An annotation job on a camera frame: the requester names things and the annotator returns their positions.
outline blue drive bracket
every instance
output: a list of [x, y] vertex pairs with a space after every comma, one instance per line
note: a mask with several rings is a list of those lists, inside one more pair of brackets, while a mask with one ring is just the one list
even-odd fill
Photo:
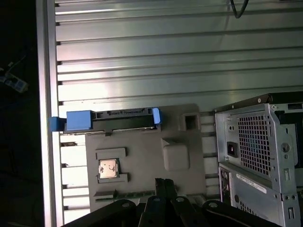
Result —
[[48, 124], [51, 131], [64, 131], [65, 123], [66, 123], [65, 118], [50, 117], [48, 119]]
[[66, 130], [90, 130], [92, 129], [92, 111], [71, 111], [66, 113]]
[[153, 108], [152, 115], [153, 115], [153, 121], [155, 124], [162, 123], [162, 114], [161, 114], [161, 111], [159, 110], [159, 108]]

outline rectangular slot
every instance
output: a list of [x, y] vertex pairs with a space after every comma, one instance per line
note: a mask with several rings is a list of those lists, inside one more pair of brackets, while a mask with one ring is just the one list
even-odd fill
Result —
[[186, 130], [197, 129], [197, 116], [185, 116]]
[[288, 208], [288, 217], [289, 217], [289, 219], [294, 219], [294, 208], [293, 207]]
[[290, 181], [289, 169], [284, 169], [284, 174], [285, 174], [285, 180]]
[[303, 105], [302, 103], [292, 103], [287, 105], [289, 110], [302, 110]]

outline power supply unit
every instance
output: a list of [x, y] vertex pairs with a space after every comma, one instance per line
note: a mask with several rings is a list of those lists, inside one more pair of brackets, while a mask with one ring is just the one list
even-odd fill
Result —
[[222, 200], [285, 227], [301, 226], [303, 92], [267, 94], [214, 111]]

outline black cable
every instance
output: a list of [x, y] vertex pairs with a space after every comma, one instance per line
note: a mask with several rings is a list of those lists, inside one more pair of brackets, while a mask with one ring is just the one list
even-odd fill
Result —
[[232, 10], [233, 10], [233, 13], [235, 15], [235, 18], [240, 18], [243, 15], [243, 13], [244, 13], [244, 11], [245, 11], [245, 9], [247, 7], [247, 4], [248, 4], [249, 0], [244, 0], [244, 3], [243, 3], [242, 8], [241, 8], [241, 11], [239, 13], [237, 12], [237, 9], [235, 7], [235, 3], [233, 2], [233, 0], [230, 0], [230, 1], [231, 1]]

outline screw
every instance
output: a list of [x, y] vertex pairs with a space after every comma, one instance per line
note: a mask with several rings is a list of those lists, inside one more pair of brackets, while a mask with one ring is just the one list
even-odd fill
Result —
[[178, 202], [184, 202], [184, 199], [183, 199], [182, 197], [178, 197], [178, 198], [176, 198], [176, 200], [177, 200]]
[[216, 204], [216, 203], [214, 203], [214, 202], [211, 202], [211, 203], [209, 203], [208, 204], [211, 208], [216, 208], [216, 207], [218, 207], [218, 205]]

